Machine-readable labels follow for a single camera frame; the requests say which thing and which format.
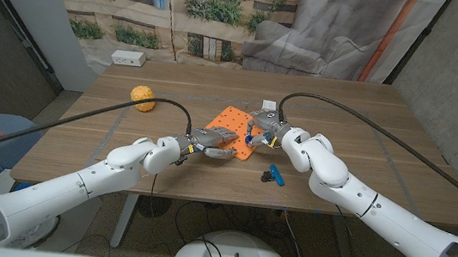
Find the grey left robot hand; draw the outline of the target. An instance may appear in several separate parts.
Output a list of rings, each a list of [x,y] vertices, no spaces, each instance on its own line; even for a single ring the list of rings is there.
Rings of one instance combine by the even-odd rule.
[[[235,148],[221,149],[219,145],[231,143],[238,137],[236,132],[221,126],[207,129],[196,128],[188,135],[190,144],[195,146],[198,151],[203,151],[208,157],[220,159],[230,159],[236,155],[237,150]]]

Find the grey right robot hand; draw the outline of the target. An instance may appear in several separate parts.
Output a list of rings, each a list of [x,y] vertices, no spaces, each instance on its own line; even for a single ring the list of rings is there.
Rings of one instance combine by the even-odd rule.
[[[247,123],[247,135],[245,137],[247,147],[253,148],[265,144],[273,149],[280,148],[285,134],[291,130],[291,125],[281,121],[276,110],[262,109],[251,112],[250,115],[251,119]],[[254,127],[263,130],[262,133],[253,136],[252,129]]]

